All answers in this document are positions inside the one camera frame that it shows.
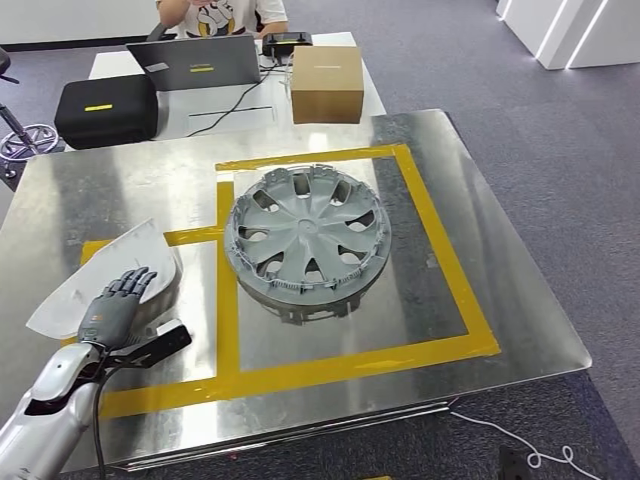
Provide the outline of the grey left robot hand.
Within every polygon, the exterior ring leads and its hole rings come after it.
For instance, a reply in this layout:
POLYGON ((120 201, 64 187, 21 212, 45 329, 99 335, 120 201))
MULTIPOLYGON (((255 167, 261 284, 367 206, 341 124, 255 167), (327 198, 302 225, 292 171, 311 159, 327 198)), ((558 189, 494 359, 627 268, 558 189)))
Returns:
POLYGON ((155 271, 145 266, 111 281, 88 306, 78 329, 77 340, 110 351, 123 348, 143 295, 156 276, 155 271))

